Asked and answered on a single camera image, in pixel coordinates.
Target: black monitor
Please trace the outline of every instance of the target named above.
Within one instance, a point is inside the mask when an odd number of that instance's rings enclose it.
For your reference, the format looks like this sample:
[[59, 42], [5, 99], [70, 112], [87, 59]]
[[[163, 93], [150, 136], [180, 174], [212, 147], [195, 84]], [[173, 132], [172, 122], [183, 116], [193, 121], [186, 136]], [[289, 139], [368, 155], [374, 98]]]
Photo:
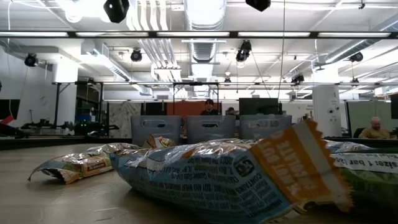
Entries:
[[391, 119], [398, 119], [398, 94], [390, 96], [391, 99]]
[[278, 98], [239, 98], [239, 115], [281, 114]]

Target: wooden table surface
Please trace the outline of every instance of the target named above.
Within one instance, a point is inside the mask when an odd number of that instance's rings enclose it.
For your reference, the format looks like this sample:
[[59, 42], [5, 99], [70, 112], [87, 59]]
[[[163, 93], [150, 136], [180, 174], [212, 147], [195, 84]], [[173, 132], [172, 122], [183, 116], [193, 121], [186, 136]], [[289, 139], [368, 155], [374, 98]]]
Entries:
[[[115, 171], [63, 185], [36, 173], [48, 159], [84, 152], [94, 144], [0, 151], [0, 223], [206, 223], [172, 204], [144, 197], [131, 190]], [[364, 223], [330, 211], [310, 212], [287, 223]]]

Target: white column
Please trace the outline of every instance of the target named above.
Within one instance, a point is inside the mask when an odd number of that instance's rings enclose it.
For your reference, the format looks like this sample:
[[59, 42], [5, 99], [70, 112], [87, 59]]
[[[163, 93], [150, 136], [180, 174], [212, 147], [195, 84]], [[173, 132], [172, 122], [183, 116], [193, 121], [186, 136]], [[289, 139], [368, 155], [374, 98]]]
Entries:
[[[315, 83], [337, 83], [338, 67], [328, 65], [313, 73]], [[320, 85], [312, 90], [314, 118], [323, 137], [341, 136], [340, 97], [337, 85]]]
[[[78, 75], [78, 64], [70, 60], [62, 60], [53, 65], [55, 82], [75, 82]], [[58, 102], [58, 120], [57, 125], [63, 124], [65, 121], [75, 122], [76, 112], [76, 85], [69, 85], [64, 89]]]

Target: air duct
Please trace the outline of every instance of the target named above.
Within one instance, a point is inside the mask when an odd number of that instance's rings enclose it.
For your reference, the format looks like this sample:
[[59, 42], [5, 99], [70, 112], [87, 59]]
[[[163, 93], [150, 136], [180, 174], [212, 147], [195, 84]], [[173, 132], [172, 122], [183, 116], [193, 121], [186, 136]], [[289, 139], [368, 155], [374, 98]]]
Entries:
[[[380, 32], [397, 32], [398, 31], [398, 14], [394, 15], [390, 19], [379, 24], [372, 31]], [[340, 47], [336, 51], [326, 55], [324, 59], [325, 64], [336, 63], [340, 60], [346, 59], [361, 50], [379, 42], [380, 40], [366, 39], [366, 40], [353, 40], [350, 43]]]
[[[226, 0], [185, 0], [185, 22], [188, 30], [221, 30], [226, 10]], [[216, 43], [191, 43], [192, 75], [209, 80], [213, 73], [213, 65], [217, 50]], [[207, 97], [202, 86], [194, 88], [195, 96]]]

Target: computer monitor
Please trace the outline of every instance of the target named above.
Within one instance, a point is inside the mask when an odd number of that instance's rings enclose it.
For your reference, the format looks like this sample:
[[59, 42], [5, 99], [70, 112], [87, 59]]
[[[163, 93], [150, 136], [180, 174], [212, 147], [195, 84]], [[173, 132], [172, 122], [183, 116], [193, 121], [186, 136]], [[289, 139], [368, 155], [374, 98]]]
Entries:
[[281, 114], [278, 98], [239, 98], [239, 115]]

